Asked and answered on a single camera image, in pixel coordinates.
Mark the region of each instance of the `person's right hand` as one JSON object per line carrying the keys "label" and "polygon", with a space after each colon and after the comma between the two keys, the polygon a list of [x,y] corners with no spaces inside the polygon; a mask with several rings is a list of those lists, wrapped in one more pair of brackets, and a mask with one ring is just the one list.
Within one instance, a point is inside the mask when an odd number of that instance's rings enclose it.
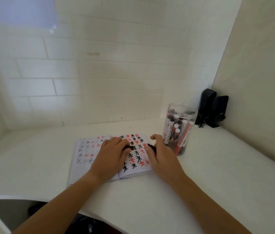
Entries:
{"label": "person's right hand", "polygon": [[157,155],[149,146],[146,146],[145,150],[157,176],[171,186],[187,177],[172,149],[163,143],[163,137],[154,134],[151,139],[156,140]]}

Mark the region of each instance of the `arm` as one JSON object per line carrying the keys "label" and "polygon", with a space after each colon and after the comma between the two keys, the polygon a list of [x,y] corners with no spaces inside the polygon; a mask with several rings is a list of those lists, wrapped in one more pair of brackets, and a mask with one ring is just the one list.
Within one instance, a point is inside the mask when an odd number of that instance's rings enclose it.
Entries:
{"label": "arm", "polygon": [[121,169],[131,151],[122,151],[125,145],[129,145],[126,139],[116,137],[104,141],[91,169],[12,234],[64,233],[92,193]]}
{"label": "arm", "polygon": [[149,146],[145,149],[153,170],[181,197],[206,234],[251,234],[186,176],[172,149],[163,143],[161,135],[152,135],[151,139],[156,140],[157,154]]}

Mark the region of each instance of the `notebook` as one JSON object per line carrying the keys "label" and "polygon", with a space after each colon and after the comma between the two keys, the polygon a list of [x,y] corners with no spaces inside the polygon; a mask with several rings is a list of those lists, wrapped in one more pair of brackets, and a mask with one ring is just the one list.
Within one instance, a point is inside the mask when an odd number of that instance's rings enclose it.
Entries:
{"label": "notebook", "polygon": [[[121,178],[143,175],[152,171],[145,146],[148,143],[144,134],[125,134],[117,137],[125,138],[133,146],[127,155],[122,169],[107,182],[117,181]],[[78,139],[74,144],[68,174],[67,187],[79,180],[94,162],[104,140],[111,139],[109,135]]]}

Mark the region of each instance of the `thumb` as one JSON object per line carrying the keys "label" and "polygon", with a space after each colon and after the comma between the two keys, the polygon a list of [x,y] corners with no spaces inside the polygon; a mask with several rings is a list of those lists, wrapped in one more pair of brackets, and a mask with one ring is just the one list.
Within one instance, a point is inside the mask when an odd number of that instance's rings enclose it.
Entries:
{"label": "thumb", "polygon": [[124,161],[126,161],[127,155],[131,152],[132,150],[130,148],[125,149],[124,151],[122,151],[120,153],[120,159],[119,161],[121,162],[121,164],[124,163]]}
{"label": "thumb", "polygon": [[151,161],[151,164],[158,163],[154,150],[152,150],[152,148],[149,147],[148,145],[145,146],[145,150],[149,157],[149,160]]}

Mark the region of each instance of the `person's right arm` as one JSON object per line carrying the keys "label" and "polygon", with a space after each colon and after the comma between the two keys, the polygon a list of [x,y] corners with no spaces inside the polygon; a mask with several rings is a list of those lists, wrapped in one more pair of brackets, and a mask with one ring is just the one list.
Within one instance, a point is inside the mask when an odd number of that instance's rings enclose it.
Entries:
{"label": "person's right arm", "polygon": [[157,154],[146,146],[154,172],[181,197],[206,234],[251,234],[240,222],[204,193],[183,171],[178,158],[155,134]]}

